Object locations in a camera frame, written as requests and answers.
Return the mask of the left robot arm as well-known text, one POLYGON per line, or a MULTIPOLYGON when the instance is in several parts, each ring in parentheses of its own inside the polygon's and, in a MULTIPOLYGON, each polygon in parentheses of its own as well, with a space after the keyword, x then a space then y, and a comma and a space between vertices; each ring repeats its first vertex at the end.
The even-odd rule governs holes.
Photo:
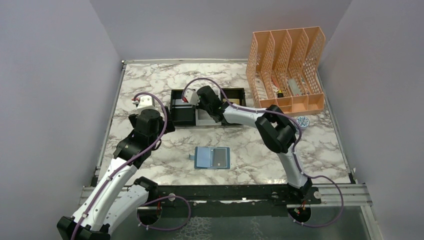
POLYGON ((119 193, 151 153, 160 146, 164 134, 175 131, 168 107, 164 116, 152 108, 138 108, 128 119, 132 131, 121 140, 102 179, 71 217, 63 216, 57 229, 64 240, 109 240, 116 228, 136 207, 157 200, 157 184, 148 180, 119 193))

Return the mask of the blue card holder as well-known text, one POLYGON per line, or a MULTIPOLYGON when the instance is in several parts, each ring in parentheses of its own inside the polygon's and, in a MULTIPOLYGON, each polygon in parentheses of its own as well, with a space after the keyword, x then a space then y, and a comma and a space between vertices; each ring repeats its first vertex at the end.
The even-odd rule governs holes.
POLYGON ((230 148, 229 147, 211 147, 211 146, 197 146, 194 154, 189 154, 188 159, 194 162, 195 169, 230 169, 230 148), (213 167, 213 149, 226 148, 227 149, 227 167, 213 167))

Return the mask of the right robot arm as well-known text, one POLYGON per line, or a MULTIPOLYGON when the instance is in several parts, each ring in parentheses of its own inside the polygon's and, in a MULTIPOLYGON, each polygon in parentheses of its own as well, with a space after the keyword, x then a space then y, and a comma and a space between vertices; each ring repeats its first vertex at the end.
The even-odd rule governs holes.
POLYGON ((187 102, 206 111, 217 123, 244 125, 256 128, 265 146, 276 153, 284 168, 289 199, 300 204, 309 196, 312 180, 305 176, 299 161, 294 157, 297 142, 296 127, 276 105, 268 108, 242 107, 223 102, 210 86, 185 93, 187 102))

